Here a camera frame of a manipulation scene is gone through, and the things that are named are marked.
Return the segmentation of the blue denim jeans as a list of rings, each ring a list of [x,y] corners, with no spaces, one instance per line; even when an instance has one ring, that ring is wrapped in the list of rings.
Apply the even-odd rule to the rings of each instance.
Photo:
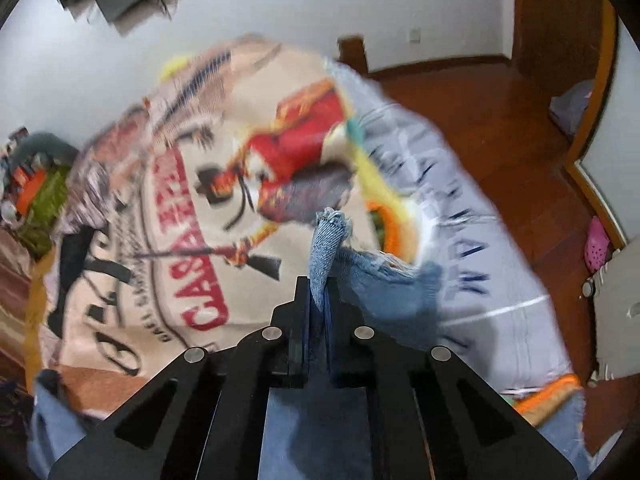
[[[508,248],[490,259],[489,292],[479,304],[449,307],[440,296],[442,282],[467,288],[476,283],[474,274],[456,262],[401,270],[347,248],[346,232],[337,212],[322,214],[314,232],[311,376],[305,390],[270,396],[262,478],[362,479],[372,469],[363,440],[363,394],[332,387],[337,322],[329,314],[331,286],[371,327],[398,344],[421,351],[440,345],[457,353],[517,408],[549,391],[570,369],[551,302],[533,274],[518,268],[517,250]]]

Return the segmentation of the printed poster blanket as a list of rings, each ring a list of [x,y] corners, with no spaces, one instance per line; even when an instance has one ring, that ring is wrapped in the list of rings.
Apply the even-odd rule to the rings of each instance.
[[[27,379],[56,370],[107,415],[184,350],[266,326],[308,269],[317,214],[357,249],[415,263],[416,207],[368,162],[316,52],[243,37],[192,64],[80,153],[27,307]]]

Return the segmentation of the grey foam board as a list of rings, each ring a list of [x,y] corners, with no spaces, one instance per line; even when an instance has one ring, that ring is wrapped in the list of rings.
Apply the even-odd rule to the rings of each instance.
[[[589,383],[637,375],[640,368],[639,239],[585,281],[582,292],[593,303],[596,367]]]

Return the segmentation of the pink croc shoe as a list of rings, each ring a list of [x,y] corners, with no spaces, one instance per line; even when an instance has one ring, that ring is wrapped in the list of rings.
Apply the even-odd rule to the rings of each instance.
[[[610,243],[602,222],[597,216],[593,216],[589,222],[584,246],[584,259],[591,274],[600,270],[608,261]]]

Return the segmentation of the white wall socket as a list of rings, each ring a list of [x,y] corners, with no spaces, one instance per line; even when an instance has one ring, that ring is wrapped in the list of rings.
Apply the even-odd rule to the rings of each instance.
[[[421,42],[421,29],[412,28],[409,30],[408,39],[410,44],[420,44]]]

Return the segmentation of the wooden bed post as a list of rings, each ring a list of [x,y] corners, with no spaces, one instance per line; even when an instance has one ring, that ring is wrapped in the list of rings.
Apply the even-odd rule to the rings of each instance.
[[[348,35],[337,38],[337,61],[352,68],[359,75],[367,76],[369,65],[363,36]]]

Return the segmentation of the orange toy box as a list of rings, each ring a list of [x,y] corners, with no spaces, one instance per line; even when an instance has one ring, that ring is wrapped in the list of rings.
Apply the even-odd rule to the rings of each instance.
[[[47,171],[38,169],[28,172],[22,167],[15,169],[13,179],[17,184],[17,196],[15,208],[17,212],[24,216],[27,214],[29,205],[32,203],[47,177]]]

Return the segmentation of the yellow plush pillow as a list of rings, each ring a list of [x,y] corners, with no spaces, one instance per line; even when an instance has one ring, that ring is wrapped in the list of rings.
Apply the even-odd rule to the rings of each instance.
[[[180,70],[185,70],[192,64],[192,58],[190,55],[176,55],[170,58],[160,70],[160,82],[165,82],[171,79],[175,74],[178,74]]]

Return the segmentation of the green quilted bag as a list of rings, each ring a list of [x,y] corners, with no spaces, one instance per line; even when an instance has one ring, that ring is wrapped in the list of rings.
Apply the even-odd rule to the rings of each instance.
[[[47,172],[43,185],[30,203],[24,223],[14,237],[39,260],[52,248],[51,235],[67,198],[66,178],[69,166],[56,166]]]

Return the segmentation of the sliding wardrobe door white panel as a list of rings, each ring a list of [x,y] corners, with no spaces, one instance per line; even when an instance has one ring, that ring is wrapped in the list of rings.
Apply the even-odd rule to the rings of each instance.
[[[600,58],[564,167],[616,248],[639,237],[639,48],[603,1]]]

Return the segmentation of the striped pink curtain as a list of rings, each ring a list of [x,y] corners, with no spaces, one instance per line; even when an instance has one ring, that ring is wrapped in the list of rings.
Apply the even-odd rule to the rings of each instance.
[[[26,384],[27,305],[37,259],[9,231],[1,230],[1,366]]]

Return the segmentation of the grey checked bed sheet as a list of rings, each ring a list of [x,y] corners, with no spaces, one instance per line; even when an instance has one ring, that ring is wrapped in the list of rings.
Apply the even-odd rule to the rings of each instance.
[[[355,107],[368,162],[416,207],[424,239],[408,271],[430,262],[442,270],[439,343],[534,425],[562,408],[583,410],[550,295],[439,128],[351,68],[326,70]]]

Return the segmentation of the purple cloth bundle on floor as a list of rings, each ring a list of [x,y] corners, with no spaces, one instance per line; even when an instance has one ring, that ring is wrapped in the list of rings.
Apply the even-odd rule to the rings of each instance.
[[[578,130],[592,95],[594,80],[575,84],[562,96],[550,100],[549,117],[562,133],[574,136]]]

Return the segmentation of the wooden door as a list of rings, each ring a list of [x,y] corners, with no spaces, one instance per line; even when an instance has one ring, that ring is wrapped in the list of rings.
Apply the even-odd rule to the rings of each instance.
[[[616,36],[608,0],[514,0],[513,63],[552,96],[608,76]]]

